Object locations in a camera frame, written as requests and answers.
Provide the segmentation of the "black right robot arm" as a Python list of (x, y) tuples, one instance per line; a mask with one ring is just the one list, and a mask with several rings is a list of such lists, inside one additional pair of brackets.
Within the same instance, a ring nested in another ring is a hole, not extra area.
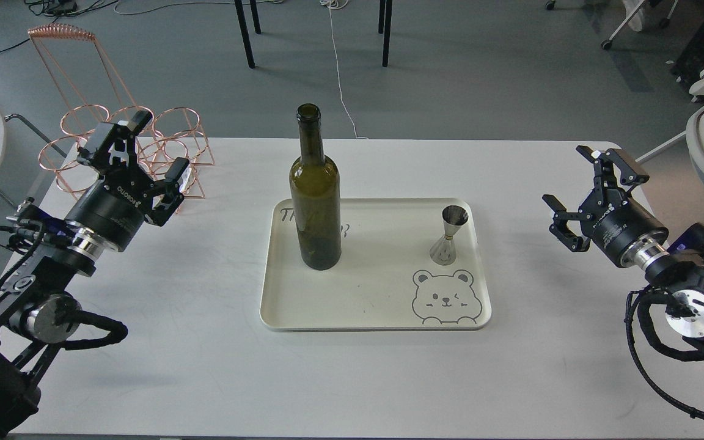
[(628, 293), (624, 329), (629, 354), (651, 389), (692, 418), (704, 411), (669, 395), (648, 375), (636, 350), (634, 323), (659, 354), (680, 362), (704, 361), (704, 225), (696, 223), (667, 244), (669, 231), (633, 198), (647, 183), (645, 170), (620, 148), (576, 151), (594, 167), (593, 186), (576, 211), (553, 195), (542, 199), (552, 211), (549, 231), (571, 252), (595, 245), (618, 268), (636, 266), (647, 284)]

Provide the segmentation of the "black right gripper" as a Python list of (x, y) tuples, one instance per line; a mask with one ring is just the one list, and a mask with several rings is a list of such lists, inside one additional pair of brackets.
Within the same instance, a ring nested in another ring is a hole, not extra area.
[[(553, 211), (551, 234), (571, 252), (588, 251), (591, 239), (619, 268), (628, 266), (624, 254), (640, 237), (664, 243), (669, 233), (665, 225), (630, 198), (634, 188), (648, 183), (645, 169), (620, 148), (601, 152), (579, 145), (576, 151), (593, 164), (594, 187), (579, 206), (583, 213), (567, 211), (554, 195), (542, 195)], [(584, 236), (573, 233), (569, 222), (580, 222)]]

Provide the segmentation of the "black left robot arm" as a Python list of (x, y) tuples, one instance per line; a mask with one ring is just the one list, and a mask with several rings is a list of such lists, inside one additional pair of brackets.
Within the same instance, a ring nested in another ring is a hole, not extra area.
[(0, 438), (37, 412), (37, 385), (60, 351), (106, 347), (128, 335), (125, 324), (84, 311), (67, 287), (78, 274), (91, 276), (103, 251), (124, 251), (142, 224), (164, 225), (183, 202), (187, 158), (158, 180), (138, 162), (137, 137), (152, 117), (140, 109), (127, 122), (97, 125), (76, 159), (98, 178), (66, 218), (27, 199), (0, 226), (21, 254), (0, 276)]

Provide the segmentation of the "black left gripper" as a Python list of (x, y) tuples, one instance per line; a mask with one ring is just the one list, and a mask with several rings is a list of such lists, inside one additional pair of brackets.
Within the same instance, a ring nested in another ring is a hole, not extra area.
[[(189, 166), (187, 158), (176, 158), (159, 181), (138, 165), (135, 140), (152, 118), (151, 112), (139, 109), (130, 120), (98, 123), (76, 156), (98, 179), (65, 220), (89, 229), (117, 252), (126, 250), (143, 223), (164, 226), (185, 199), (180, 178)], [(155, 197), (161, 197), (156, 205)]]

